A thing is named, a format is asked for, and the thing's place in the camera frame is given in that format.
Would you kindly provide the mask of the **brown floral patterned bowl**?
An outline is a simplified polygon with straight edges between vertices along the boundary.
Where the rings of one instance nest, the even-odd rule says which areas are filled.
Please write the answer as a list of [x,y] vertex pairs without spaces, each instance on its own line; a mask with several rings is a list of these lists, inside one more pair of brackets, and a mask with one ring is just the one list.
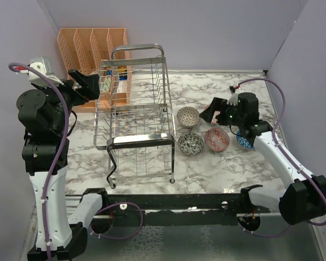
[[192,128],[199,123],[199,112],[193,107],[182,107],[177,111],[177,120],[185,128]]

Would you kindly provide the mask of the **red geometric patterned bowl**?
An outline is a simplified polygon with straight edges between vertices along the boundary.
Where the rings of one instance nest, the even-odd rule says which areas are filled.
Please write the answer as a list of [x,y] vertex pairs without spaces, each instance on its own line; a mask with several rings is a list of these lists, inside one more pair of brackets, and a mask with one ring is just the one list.
[[204,134],[204,142],[214,152],[226,150],[230,144],[230,137],[221,128],[211,128]]

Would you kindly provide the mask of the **black leaf patterned bowl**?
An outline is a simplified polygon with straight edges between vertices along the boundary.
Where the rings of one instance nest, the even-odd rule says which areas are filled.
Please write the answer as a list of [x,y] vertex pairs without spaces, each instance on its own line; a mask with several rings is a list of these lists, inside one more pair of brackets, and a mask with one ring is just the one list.
[[186,132],[179,137],[178,147],[185,155],[197,155],[204,147],[204,140],[195,132]]

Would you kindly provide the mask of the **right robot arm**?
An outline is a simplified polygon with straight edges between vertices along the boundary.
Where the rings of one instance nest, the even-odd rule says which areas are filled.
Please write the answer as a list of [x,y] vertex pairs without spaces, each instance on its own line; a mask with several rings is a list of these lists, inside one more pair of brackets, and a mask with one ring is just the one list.
[[208,123],[238,127],[241,136],[264,156],[284,184],[285,191],[262,185],[242,189],[244,196],[239,198],[239,207],[243,212],[265,207],[280,213],[290,225],[326,214],[326,178],[306,169],[282,145],[273,127],[259,118],[255,94],[233,94],[230,101],[215,97],[199,116]]

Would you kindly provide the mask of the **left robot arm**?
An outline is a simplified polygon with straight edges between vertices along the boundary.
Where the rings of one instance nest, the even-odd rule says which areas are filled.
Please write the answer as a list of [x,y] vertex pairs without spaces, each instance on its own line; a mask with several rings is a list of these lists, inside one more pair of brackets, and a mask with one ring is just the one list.
[[69,147],[68,120],[73,107],[99,98],[99,76],[69,71],[70,79],[35,84],[16,102],[24,125],[22,158],[33,186],[37,213],[37,238],[28,260],[72,260],[85,252],[87,229],[95,214],[108,211],[103,188],[87,189],[76,210],[67,215],[65,180]]

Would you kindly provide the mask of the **pink floral patterned bowl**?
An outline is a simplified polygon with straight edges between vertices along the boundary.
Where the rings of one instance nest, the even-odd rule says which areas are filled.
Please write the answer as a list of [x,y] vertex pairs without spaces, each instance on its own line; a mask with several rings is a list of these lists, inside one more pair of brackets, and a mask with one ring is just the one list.
[[205,111],[210,111],[209,107],[210,107],[210,105],[207,105],[207,106],[204,108],[203,112],[205,112]]

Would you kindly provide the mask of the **peach plastic file organizer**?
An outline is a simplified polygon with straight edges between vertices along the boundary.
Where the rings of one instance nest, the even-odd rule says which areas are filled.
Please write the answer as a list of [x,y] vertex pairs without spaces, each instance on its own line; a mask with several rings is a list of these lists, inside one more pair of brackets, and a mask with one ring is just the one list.
[[[57,37],[59,50],[68,72],[77,69],[85,75],[97,73],[102,60],[111,60],[111,52],[115,47],[128,45],[127,32],[125,28],[62,28]],[[110,98],[107,87],[101,92],[100,109],[108,110],[110,104],[127,105],[130,100],[131,72],[128,75],[128,83],[124,84],[125,90],[119,90]],[[96,101],[90,101],[84,105],[74,107],[76,113],[94,113]]]

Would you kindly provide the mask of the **dark blue patterned bowl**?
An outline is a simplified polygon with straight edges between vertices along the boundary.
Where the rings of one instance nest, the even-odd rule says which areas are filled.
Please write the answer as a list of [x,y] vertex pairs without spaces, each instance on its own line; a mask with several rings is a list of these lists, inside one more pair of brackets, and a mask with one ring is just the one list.
[[244,149],[255,150],[255,147],[252,146],[247,139],[241,136],[240,130],[237,131],[236,140]]

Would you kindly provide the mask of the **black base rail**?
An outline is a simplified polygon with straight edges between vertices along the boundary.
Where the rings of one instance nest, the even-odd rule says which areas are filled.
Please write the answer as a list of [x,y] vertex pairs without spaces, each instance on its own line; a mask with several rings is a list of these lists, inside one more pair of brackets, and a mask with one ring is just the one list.
[[134,203],[141,209],[143,220],[134,206],[104,210],[93,218],[94,225],[113,220],[115,227],[237,225],[237,217],[269,213],[260,206],[244,202],[242,194],[109,194],[107,204]]

